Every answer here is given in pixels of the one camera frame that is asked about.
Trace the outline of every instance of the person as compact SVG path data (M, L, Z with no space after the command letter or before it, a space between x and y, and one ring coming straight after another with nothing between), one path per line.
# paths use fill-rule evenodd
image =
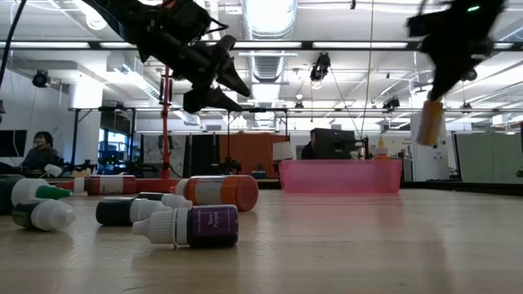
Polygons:
M311 130L311 141L305 145L302 150L302 159L317 159L318 155L315 151L316 148L316 134L315 130Z
M29 170L43 170L47 164L57 164L60 155L52 148L52 135L48 131L39 131L34 135L34 148L29 151L22 167Z

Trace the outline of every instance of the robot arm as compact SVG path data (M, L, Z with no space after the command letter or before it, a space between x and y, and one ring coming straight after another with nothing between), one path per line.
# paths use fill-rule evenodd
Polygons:
M184 95L186 111L194 113L206 106L241 110L220 87L212 87L216 79L243 96L250 95L229 55L236 39L227 35L214 46L193 45L215 21L198 4L171 0L153 7L138 0L83 1L100 13L125 42L137 46L142 61L153 56L172 69L175 79L192 82L192 90Z
M439 100L476 65L488 57L494 45L488 34L505 0L454 0L446 11L408 19L410 37L425 37L419 50L436 66L428 99Z

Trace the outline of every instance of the table surface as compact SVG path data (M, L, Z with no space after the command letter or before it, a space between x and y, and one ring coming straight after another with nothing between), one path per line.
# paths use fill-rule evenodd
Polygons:
M0 292L521 293L523 198L432 190L283 195L240 214L236 247L173 249L100 227L98 198L66 200L55 233L0 217Z

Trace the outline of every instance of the purple label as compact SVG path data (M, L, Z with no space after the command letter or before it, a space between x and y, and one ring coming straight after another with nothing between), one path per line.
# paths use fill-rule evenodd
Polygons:
M193 236L222 236L238 233L238 210L234 205L193 207Z

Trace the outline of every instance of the pink plastic bin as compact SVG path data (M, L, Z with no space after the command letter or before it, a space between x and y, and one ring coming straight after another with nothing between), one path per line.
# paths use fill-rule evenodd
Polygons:
M402 164L391 160L284 160L279 178L287 193L396 194Z

